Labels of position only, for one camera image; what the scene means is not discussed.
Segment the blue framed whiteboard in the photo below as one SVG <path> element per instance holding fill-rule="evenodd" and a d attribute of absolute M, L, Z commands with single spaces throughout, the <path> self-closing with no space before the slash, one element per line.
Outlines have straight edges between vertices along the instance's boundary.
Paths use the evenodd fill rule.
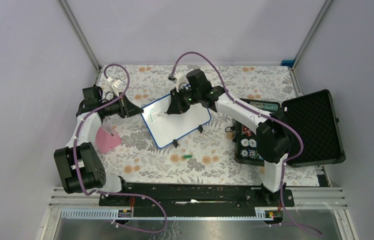
<path fill-rule="evenodd" d="M 183 114 L 166 114 L 158 116 L 165 112 L 170 104 L 169 94 L 142 107 L 144 113 L 141 117 L 150 132 L 150 135 L 159 149 L 163 149 L 181 138 L 204 126 L 212 119 L 211 113 L 207 108 L 200 104 L 195 104 Z"/>

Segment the pink metronome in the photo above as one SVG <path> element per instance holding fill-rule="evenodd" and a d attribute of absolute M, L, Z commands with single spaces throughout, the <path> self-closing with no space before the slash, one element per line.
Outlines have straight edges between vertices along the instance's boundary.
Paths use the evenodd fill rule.
<path fill-rule="evenodd" d="M 98 150 L 105 154 L 121 145 L 122 139 L 120 135 L 113 129 L 107 129 L 101 126 L 95 136 L 95 145 Z"/>

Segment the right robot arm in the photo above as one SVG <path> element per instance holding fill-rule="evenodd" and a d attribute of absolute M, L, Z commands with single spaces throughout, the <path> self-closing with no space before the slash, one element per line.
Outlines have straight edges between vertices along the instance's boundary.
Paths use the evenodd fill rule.
<path fill-rule="evenodd" d="M 223 84 L 213 86 L 200 69 L 187 74 L 170 73 L 168 79 L 175 87 L 170 91 L 170 103 L 165 114 L 182 115 L 191 106 L 200 104 L 234 119 L 253 132 L 255 151 L 263 159 L 265 168 L 262 183 L 266 189 L 262 191 L 261 198 L 268 206 L 276 205 L 282 199 L 282 162 L 287 159 L 292 146 L 290 131 L 282 122 L 284 115 L 280 111 L 269 113 L 260 110 L 231 96 Z"/>

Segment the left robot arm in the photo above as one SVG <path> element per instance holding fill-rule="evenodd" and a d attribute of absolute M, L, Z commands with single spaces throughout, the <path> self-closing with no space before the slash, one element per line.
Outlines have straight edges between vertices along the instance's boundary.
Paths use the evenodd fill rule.
<path fill-rule="evenodd" d="M 82 92 L 74 133 L 66 146 L 53 154 L 63 189 L 68 194 L 100 189 L 106 184 L 105 169 L 96 151 L 96 136 L 104 119 L 113 115 L 125 119 L 144 112 L 125 96 L 102 100 L 103 90 L 96 85 Z"/>

